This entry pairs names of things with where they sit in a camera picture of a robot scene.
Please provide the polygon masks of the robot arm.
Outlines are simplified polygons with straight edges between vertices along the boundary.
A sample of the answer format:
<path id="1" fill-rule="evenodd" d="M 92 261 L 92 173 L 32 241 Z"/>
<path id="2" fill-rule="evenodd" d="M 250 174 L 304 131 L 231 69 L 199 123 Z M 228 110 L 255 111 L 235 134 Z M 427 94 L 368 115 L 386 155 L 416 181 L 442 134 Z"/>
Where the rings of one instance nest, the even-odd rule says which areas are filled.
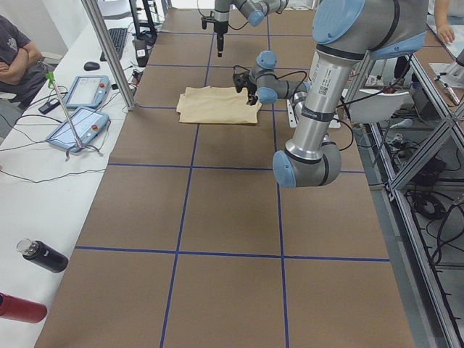
<path id="1" fill-rule="evenodd" d="M 296 110 L 293 137 L 273 156 L 280 186 L 324 186 L 336 179 L 341 154 L 327 130 L 352 67 L 366 54 L 388 59 L 418 51 L 426 38 L 427 13 L 427 1 L 323 1 L 312 25 L 318 59 L 311 84 L 277 80 L 275 54 L 264 51 L 257 57 L 249 80 L 261 104 L 305 97 Z"/>
<path id="2" fill-rule="evenodd" d="M 205 30 L 207 23 L 213 24 L 213 31 L 217 38 L 217 56 L 222 57 L 224 50 L 224 36 L 229 28 L 229 12 L 232 6 L 246 18 L 253 27 L 258 26 L 265 17 L 282 12 L 288 5 L 284 0 L 217 0 L 210 16 L 202 18 L 202 28 Z"/>

